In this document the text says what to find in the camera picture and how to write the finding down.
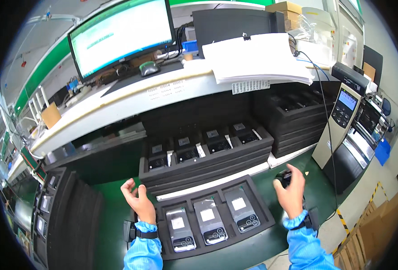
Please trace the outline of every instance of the blue sleeve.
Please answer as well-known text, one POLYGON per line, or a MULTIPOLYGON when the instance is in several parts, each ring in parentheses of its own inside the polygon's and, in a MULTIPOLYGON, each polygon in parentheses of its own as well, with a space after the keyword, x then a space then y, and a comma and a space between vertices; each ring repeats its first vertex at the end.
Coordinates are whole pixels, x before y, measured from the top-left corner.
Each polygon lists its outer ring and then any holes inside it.
MULTIPOLYGON (((283 226, 288 230, 298 227, 307 213, 304 210, 294 219, 285 219, 283 226)), ((334 258, 326 254, 316 235, 317 232, 306 227, 288 232, 289 261, 292 263, 289 270, 338 270, 334 258)))
MULTIPOLYGON (((155 232, 156 225, 143 221, 135 223, 136 229, 141 232, 155 232)), ((156 239, 145 239, 136 237, 130 249, 124 257, 125 270, 161 270, 163 259, 161 258, 161 242, 156 239)))

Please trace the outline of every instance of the blue plastic bin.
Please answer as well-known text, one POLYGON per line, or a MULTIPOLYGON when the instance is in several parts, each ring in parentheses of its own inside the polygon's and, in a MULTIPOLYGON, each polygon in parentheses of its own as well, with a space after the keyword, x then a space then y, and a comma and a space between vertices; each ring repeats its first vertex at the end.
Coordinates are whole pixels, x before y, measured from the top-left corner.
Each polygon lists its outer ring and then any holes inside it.
POLYGON ((182 45, 183 45, 183 49, 185 50, 185 52, 198 50, 197 40, 186 41, 186 42, 183 42, 182 45))
POLYGON ((389 154, 391 153, 391 146, 384 139, 383 142, 380 141, 374 151, 377 160, 379 160, 380 165, 384 165, 385 162, 389 159, 389 154))

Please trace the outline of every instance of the hand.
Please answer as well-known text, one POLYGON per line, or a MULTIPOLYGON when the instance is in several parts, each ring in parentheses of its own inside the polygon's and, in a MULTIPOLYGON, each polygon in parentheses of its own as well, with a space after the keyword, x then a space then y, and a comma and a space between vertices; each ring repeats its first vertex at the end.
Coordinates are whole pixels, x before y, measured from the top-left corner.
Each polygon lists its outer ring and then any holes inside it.
POLYGON ((132 189, 134 188, 135 181, 133 178, 130 178, 121 186, 121 191, 124 194, 127 203, 136 212, 136 214, 138 214, 141 221, 156 225, 155 209, 152 202, 146 196, 146 187, 144 185, 140 185, 132 192, 132 189))
POLYGON ((289 186, 284 189, 277 179, 273 181, 273 185, 277 192, 278 202, 286 213, 288 213, 289 219, 294 219, 303 212, 305 179, 300 170, 290 164, 287 164, 287 167, 292 172, 289 186))

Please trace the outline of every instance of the green workbench surface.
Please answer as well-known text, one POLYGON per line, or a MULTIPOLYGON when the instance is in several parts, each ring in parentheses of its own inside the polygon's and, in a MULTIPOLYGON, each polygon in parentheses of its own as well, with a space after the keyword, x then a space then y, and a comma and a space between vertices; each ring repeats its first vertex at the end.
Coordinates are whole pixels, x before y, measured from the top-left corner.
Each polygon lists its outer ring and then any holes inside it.
MULTIPOLYGON (((335 210, 334 188, 322 173, 320 167, 311 158, 313 149, 290 160, 290 164, 299 168, 306 179, 304 197, 307 208, 318 207, 319 220, 323 223, 335 210)), ((276 224, 261 233, 234 245, 207 254, 174 261, 165 261, 164 269, 195 270, 204 269, 245 269, 261 263, 288 248, 287 230, 282 226, 283 209, 277 201, 272 180, 286 169, 280 165, 271 170, 252 176, 265 203, 268 205, 276 224)), ((95 185, 103 193, 105 207, 100 217, 100 227, 94 257, 95 269, 122 269, 126 254, 126 242, 123 240, 123 221, 127 219, 130 207, 125 201, 120 186, 125 180, 95 185)), ((357 184, 355 181, 343 195, 338 196, 338 204, 347 197, 357 184)))

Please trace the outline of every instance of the human arm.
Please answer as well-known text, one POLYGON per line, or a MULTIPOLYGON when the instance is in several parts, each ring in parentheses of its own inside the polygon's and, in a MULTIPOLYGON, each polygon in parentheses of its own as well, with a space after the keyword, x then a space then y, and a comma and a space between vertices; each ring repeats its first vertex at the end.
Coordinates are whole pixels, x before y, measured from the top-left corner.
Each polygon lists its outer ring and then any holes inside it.
MULTIPOLYGON (((134 180, 129 179, 121 186, 121 191, 127 203, 138 214, 141 220, 135 223, 135 226, 137 230, 144 233, 155 232, 157 231, 155 209, 152 202, 146 196, 146 188, 144 185, 140 185, 132 192, 134 187, 134 180)), ((160 253, 161 242, 158 238, 146 239, 136 237, 124 257, 124 269, 161 270, 163 268, 163 260, 160 253)))
POLYGON ((277 192, 278 202, 288 214, 288 219, 283 221, 283 226, 289 230, 287 240, 289 244, 289 261, 292 263, 289 269, 311 270, 336 270, 331 254, 320 246, 320 240, 316 238, 317 232, 305 226, 298 227, 308 212, 302 209, 305 179, 301 171, 288 164, 292 171, 291 183, 284 189, 278 180, 274 180, 274 188, 277 192))

